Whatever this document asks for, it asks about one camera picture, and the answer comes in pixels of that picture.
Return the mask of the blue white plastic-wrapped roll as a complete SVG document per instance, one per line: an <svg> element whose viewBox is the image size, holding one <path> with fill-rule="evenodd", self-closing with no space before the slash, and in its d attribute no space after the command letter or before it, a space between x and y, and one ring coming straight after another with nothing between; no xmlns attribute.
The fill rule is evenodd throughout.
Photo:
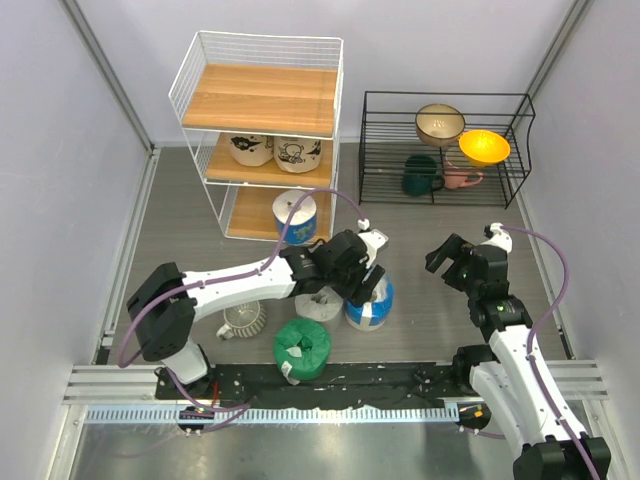
<svg viewBox="0 0 640 480"><path fill-rule="evenodd" d="M346 303L345 318L356 330L375 331L385 323L393 301L394 287L389 275L385 274L374 288L370 300L361 307Z"/></svg>

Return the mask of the white roll blue wrapper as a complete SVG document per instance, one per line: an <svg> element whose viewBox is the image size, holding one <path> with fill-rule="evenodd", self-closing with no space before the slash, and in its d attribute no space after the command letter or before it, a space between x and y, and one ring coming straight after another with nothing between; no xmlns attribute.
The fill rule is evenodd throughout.
<svg viewBox="0 0 640 480"><path fill-rule="evenodd" d="M306 197L297 209L296 202L303 196L302 190L287 190L278 195L272 203L272 213L277 232L282 233L289 215L295 213L289 223L284 242L288 245L303 245L312 240L317 233L317 205L315 200Z"/></svg>

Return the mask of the grey paper towel roll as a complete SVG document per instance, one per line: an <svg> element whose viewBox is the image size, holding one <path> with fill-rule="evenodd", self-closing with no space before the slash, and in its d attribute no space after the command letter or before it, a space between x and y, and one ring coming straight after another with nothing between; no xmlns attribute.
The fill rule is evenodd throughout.
<svg viewBox="0 0 640 480"><path fill-rule="evenodd" d="M330 287L323 287L313 294L299 295L294 302L299 317L313 320L329 332L338 327L343 317L344 300Z"/></svg>

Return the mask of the brown paper roll with cartoon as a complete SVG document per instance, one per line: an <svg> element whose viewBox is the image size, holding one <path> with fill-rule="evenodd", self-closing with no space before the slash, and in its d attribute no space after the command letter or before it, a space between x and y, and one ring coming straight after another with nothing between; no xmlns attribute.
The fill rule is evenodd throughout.
<svg viewBox="0 0 640 480"><path fill-rule="evenodd" d="M322 141L319 139L286 136L274 139L274 158L285 172L310 172L319 166L321 156Z"/></svg>

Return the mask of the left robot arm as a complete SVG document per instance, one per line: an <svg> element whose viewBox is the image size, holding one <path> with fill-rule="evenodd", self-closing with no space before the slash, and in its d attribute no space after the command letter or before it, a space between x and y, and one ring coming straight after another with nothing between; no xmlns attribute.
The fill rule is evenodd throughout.
<svg viewBox="0 0 640 480"><path fill-rule="evenodd" d="M366 302L384 274L376 259L388 244L380 231L344 230L310 247L289 246L274 256L239 267L182 272L164 263L127 301L127 338L138 356L162 363L190 398L205 397L213 385L211 367L191 338L193 325L243 303L311 295L328 287L354 305Z"/></svg>

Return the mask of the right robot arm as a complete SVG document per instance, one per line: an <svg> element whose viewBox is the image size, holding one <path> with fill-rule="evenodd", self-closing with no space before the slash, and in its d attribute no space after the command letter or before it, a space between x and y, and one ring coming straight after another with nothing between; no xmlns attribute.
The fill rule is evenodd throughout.
<svg viewBox="0 0 640 480"><path fill-rule="evenodd" d="M611 452L591 436L567 405L536 339L538 325L509 291L512 239L500 223L474 245L450 235L425 257L434 273L445 260L446 285L466 294L481 345L461 347L452 364L457 391L478 394L509 443L516 479L604 479Z"/></svg>

